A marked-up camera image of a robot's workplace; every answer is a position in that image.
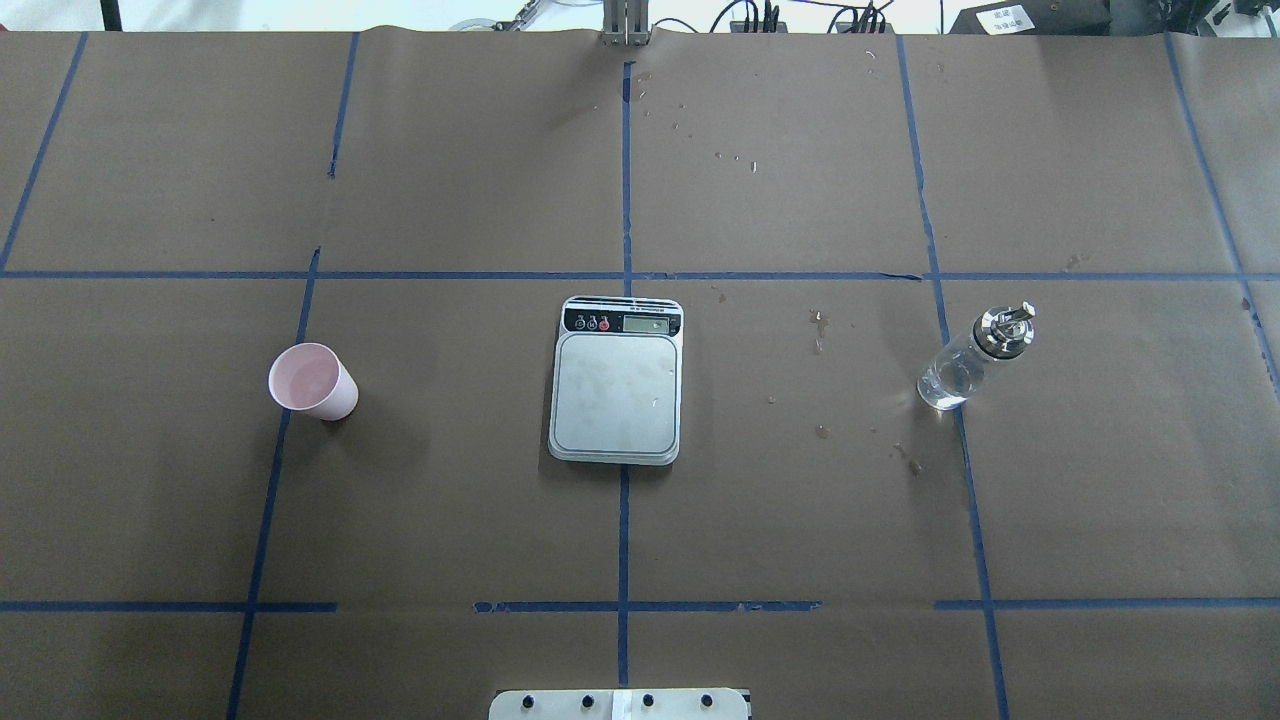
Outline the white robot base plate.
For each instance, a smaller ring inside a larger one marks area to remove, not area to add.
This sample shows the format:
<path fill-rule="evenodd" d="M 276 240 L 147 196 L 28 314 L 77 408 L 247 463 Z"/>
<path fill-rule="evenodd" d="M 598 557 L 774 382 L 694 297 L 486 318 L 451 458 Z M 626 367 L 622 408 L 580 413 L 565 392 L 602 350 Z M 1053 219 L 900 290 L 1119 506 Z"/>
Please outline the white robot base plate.
<path fill-rule="evenodd" d="M 489 719 L 751 719 L 748 691 L 728 687 L 502 691 Z"/>

